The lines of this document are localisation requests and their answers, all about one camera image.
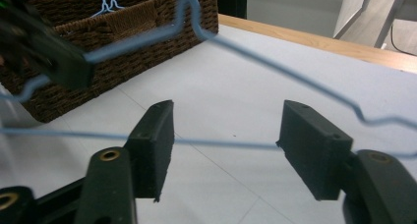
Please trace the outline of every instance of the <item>white table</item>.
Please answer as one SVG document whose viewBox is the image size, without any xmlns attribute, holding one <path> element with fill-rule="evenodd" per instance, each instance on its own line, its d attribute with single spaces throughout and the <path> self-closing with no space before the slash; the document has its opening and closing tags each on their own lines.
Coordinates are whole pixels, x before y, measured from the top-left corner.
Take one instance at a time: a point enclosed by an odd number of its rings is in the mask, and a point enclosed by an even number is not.
<svg viewBox="0 0 417 224">
<path fill-rule="evenodd" d="M 354 98 L 366 115 L 417 121 L 417 76 L 220 26 L 220 34 Z M 177 138 L 279 138 L 284 99 L 314 107 L 355 139 L 354 149 L 415 151 L 417 133 L 366 128 L 350 109 L 205 42 L 39 129 L 129 134 L 151 105 L 172 99 Z M 118 140 L 0 137 L 0 187 L 43 196 L 85 175 L 89 157 Z M 417 161 L 403 160 L 414 178 Z M 344 223 L 341 201 L 317 202 L 278 149 L 175 144 L 161 203 L 137 201 L 140 223 Z"/>
</svg>

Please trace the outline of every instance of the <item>wicker basket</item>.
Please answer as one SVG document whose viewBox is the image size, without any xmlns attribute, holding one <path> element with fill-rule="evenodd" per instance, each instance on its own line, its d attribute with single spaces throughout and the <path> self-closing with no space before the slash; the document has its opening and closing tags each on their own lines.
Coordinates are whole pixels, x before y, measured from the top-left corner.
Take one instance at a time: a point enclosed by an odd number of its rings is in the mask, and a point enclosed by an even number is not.
<svg viewBox="0 0 417 224">
<path fill-rule="evenodd" d="M 176 5 L 176 0 L 117 0 L 125 9 L 91 18 L 100 10 L 101 0 L 26 1 L 51 22 L 59 34 L 86 51 L 172 22 Z M 218 32 L 216 0 L 199 1 L 202 27 Z M 179 35 L 97 64 L 92 86 L 88 89 L 68 90 L 49 84 L 36 90 L 31 100 L 23 105 L 37 121 L 50 122 L 198 43 L 188 10 L 185 27 Z M 0 82 L 13 94 L 20 93 L 25 82 L 36 75 L 38 73 L 32 69 L 26 69 L 23 76 L 18 76 L 7 68 L 0 68 Z"/>
</svg>

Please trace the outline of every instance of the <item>metal stand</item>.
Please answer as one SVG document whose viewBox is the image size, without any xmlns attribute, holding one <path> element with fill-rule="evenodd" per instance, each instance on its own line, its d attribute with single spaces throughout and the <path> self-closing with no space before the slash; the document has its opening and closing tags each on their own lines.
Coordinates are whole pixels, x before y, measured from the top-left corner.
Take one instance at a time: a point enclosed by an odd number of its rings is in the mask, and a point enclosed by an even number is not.
<svg viewBox="0 0 417 224">
<path fill-rule="evenodd" d="M 395 19 L 417 22 L 417 0 L 394 0 L 375 47 L 381 48 Z"/>
</svg>

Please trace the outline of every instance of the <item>wire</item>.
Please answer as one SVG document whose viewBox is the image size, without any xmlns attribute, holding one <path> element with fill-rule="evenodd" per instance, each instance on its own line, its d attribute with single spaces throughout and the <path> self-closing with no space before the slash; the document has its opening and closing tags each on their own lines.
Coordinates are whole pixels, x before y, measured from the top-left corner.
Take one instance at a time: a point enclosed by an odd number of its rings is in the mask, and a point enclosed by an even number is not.
<svg viewBox="0 0 417 224">
<path fill-rule="evenodd" d="M 393 43 L 393 23 L 392 23 L 392 25 L 391 25 L 391 29 L 390 29 L 390 39 L 391 39 L 391 43 L 392 43 L 392 46 L 398 51 L 398 52 L 401 52 L 401 53 L 403 53 L 403 54 L 407 54 L 407 55 L 412 55 L 412 56 L 417 56 L 416 54 L 413 54 L 413 53 L 410 53 L 410 52 L 406 52 L 406 51 L 403 51 L 403 50 L 400 50 L 399 48 L 397 48 L 396 46 L 395 46 L 395 44 Z"/>
<path fill-rule="evenodd" d="M 50 79 L 46 75 L 39 75 L 30 79 L 24 86 L 19 95 L 0 94 L 0 99 L 18 101 L 20 103 L 30 100 L 33 92 L 38 88 L 50 83 Z"/>
<path fill-rule="evenodd" d="M 359 104 L 357 104 L 354 100 L 343 96 L 343 94 L 340 94 L 339 92 L 335 90 L 327 88 L 324 85 L 319 84 L 318 82 L 309 79 L 308 77 L 302 76 L 301 74 L 295 71 L 292 71 L 289 67 L 276 63 L 270 60 L 269 58 L 262 56 L 261 54 L 258 54 L 249 49 L 246 49 L 238 44 L 232 43 L 226 38 L 216 35 L 215 33 L 212 33 L 209 30 L 203 29 L 200 26 L 201 7 L 200 7 L 199 0 L 178 0 L 177 6 L 175 8 L 176 9 L 175 18 L 172 24 L 161 27 L 161 28 L 156 28 L 147 33 L 141 33 L 133 37 L 130 37 L 128 39 L 103 46 L 97 50 L 94 50 L 92 52 L 85 54 L 85 59 L 92 64 L 97 64 L 107 59 L 114 58 L 122 54 L 126 54 L 127 52 L 134 51 L 138 48 L 158 43 L 162 40 L 166 40 L 178 34 L 182 30 L 183 25 L 184 25 L 185 9 L 187 8 L 187 5 L 190 5 L 191 10 L 192 10 L 191 22 L 192 22 L 193 31 L 200 40 L 211 41 L 212 43 L 220 45 L 221 47 L 224 47 L 231 51 L 234 51 L 245 58 L 255 60 L 258 63 L 263 64 L 264 66 L 267 66 L 273 69 L 274 71 L 280 74 L 283 74 L 284 76 L 289 77 L 299 83 L 302 83 L 309 87 L 314 88 L 318 92 L 324 95 L 327 95 L 328 97 L 338 101 L 339 103 L 351 108 L 354 111 L 357 119 L 367 126 L 398 124 L 398 125 L 402 125 L 402 126 L 417 130 L 416 122 L 410 121 L 402 117 L 385 116 L 385 117 L 380 117 L 380 118 L 369 119 L 364 116 Z M 126 139 L 126 136 L 115 136 L 111 134 L 71 133 L 71 132 L 62 133 L 62 132 L 53 132 L 53 131 L 46 131 L 46 132 L 42 132 L 42 133 L 44 135 L 49 134 L 50 136 L 54 136 L 54 137 L 88 137 L 88 138 L 102 138 L 102 139 L 109 139 L 109 140 L 120 140 L 122 138 Z M 14 129 L 1 129 L 0 133 L 26 134 L 26 135 L 36 134 L 33 130 L 16 130 L 16 129 L 15 130 Z M 416 154 L 408 154 L 407 156 L 416 158 Z"/>
<path fill-rule="evenodd" d="M 94 132 L 68 132 L 68 131 L 51 131 L 37 129 L 19 129 L 19 128 L 0 128 L 0 134 L 5 135 L 25 135 L 30 137 L 62 137 L 62 138 L 85 138 L 99 140 L 128 140 L 128 135 L 94 133 Z M 254 150 L 274 150 L 282 151 L 282 149 L 274 143 L 266 142 L 247 142 L 235 140 L 202 140 L 202 139 L 175 139 L 175 144 L 187 144 L 192 146 L 210 146 L 210 147 L 230 147 L 230 148 L 246 148 Z M 386 154 L 399 159 L 417 159 L 417 151 L 411 153 L 400 153 L 386 151 Z"/>
</svg>

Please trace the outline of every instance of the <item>wooden table edge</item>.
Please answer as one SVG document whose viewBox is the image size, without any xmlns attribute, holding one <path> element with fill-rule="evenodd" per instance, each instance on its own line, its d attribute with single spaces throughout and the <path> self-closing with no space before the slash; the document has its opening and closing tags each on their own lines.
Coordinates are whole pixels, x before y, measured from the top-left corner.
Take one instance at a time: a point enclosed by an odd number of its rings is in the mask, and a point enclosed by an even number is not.
<svg viewBox="0 0 417 224">
<path fill-rule="evenodd" d="M 259 33 L 369 63 L 417 74 L 417 57 L 415 56 L 225 15 L 218 15 L 218 20 L 221 25 Z"/>
</svg>

